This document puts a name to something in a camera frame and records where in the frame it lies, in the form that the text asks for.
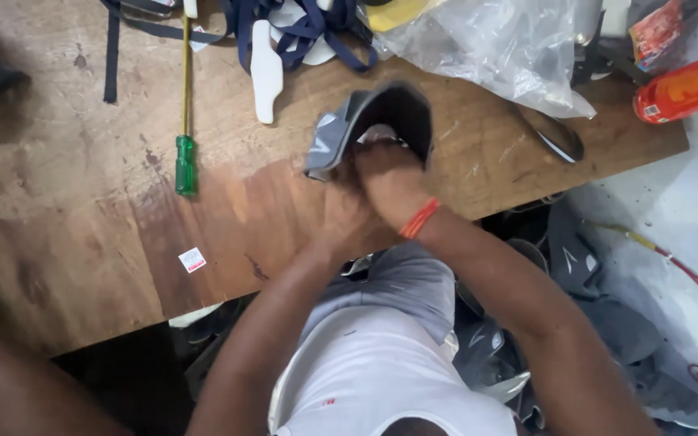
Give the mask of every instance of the gray shorts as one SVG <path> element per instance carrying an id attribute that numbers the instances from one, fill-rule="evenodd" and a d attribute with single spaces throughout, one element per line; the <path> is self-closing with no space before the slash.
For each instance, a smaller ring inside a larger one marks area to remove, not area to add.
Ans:
<path id="1" fill-rule="evenodd" d="M 367 281 L 351 282 L 337 275 L 328 284 L 298 344 L 332 312 L 355 306 L 397 309 L 418 321 L 441 345 L 454 328 L 454 273 L 414 241 L 396 245 L 374 259 Z"/>

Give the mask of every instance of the green screwdriver handle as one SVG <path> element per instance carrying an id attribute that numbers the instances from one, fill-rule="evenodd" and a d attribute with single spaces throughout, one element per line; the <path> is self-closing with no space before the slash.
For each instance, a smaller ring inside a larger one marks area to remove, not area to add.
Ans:
<path id="1" fill-rule="evenodd" d="M 177 173 L 174 184 L 179 195 L 196 194 L 193 139 L 186 135 L 177 136 Z"/>

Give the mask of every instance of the white t-shirt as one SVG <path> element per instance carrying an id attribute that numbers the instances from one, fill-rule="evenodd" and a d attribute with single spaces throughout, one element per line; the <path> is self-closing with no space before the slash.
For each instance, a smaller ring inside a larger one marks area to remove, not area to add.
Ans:
<path id="1" fill-rule="evenodd" d="M 449 436 L 516 434 L 513 413 L 472 392 L 414 319 L 381 306 L 322 321 L 292 357 L 271 400 L 275 436 L 379 436 L 418 417 Z"/>

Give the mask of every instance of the orange thread bracelet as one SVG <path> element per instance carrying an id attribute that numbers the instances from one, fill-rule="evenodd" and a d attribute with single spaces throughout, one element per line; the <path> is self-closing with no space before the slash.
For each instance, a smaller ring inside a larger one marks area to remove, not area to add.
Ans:
<path id="1" fill-rule="evenodd" d="M 422 230 L 422 227 L 424 227 L 424 223 L 430 219 L 432 214 L 435 213 L 435 209 L 437 209 L 440 205 L 441 202 L 439 202 L 438 199 L 435 197 L 430 198 L 427 203 L 424 203 L 422 209 L 419 209 L 419 212 L 417 212 L 402 228 L 400 231 L 400 236 L 404 237 L 405 239 L 415 238 L 416 235 L 419 234 L 419 231 Z"/>

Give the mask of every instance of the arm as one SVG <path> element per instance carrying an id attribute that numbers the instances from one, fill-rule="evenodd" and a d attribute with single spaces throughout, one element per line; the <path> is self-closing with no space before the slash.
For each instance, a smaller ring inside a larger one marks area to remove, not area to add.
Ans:
<path id="1" fill-rule="evenodd" d="M 357 156 L 357 169 L 397 230 L 427 201 L 421 166 L 402 147 L 378 144 Z M 658 434 L 589 320 L 545 273 L 445 206 L 416 239 L 518 340 L 554 434 Z"/>
<path id="2" fill-rule="evenodd" d="M 327 186 L 324 227 L 267 284 L 231 331 L 209 370 L 188 435 L 267 433 L 274 384 L 325 287 L 354 257 L 355 243 L 374 229 L 373 216 L 362 193 L 344 179 Z"/>

